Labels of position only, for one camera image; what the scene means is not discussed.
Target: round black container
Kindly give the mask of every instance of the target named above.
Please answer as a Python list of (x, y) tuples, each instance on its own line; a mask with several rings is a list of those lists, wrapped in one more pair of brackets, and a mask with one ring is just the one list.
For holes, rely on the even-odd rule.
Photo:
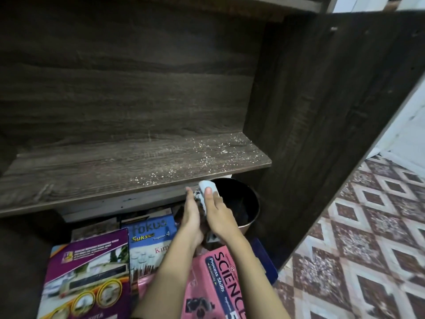
[(243, 234), (258, 217), (260, 202), (257, 194), (246, 184), (232, 178), (217, 178), (215, 183), (223, 202), (230, 208)]

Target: purple book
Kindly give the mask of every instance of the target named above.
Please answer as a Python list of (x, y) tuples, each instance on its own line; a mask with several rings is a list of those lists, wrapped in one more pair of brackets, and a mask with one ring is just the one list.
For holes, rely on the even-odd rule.
[(52, 248), (37, 319), (130, 316), (127, 229)]

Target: wooden shelf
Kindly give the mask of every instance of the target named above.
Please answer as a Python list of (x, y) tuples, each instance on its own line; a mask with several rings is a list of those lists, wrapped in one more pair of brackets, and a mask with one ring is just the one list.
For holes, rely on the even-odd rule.
[(0, 179), (0, 213), (118, 196), (253, 170), (271, 160), (243, 133), (49, 147), (19, 154)]

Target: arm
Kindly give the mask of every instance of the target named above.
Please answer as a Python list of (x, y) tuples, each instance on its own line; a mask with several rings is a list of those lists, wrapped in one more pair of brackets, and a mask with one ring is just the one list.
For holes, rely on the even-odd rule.
[(180, 318), (186, 282), (196, 247), (202, 242), (200, 217), (193, 192), (186, 188), (182, 225), (159, 266), (155, 279), (133, 311), (132, 318)]
[(290, 319), (251, 245), (239, 230), (232, 211), (226, 207), (218, 193), (213, 195), (211, 188), (205, 190), (205, 205), (210, 228), (226, 242), (235, 260), (247, 317)]

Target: person's right hand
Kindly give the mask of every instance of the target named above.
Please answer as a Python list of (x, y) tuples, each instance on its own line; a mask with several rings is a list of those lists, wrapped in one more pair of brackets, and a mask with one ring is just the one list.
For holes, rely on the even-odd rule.
[(205, 206), (207, 208), (207, 221), (215, 235), (228, 243), (235, 236), (243, 236), (231, 209), (228, 209), (223, 198), (210, 187), (205, 188)]

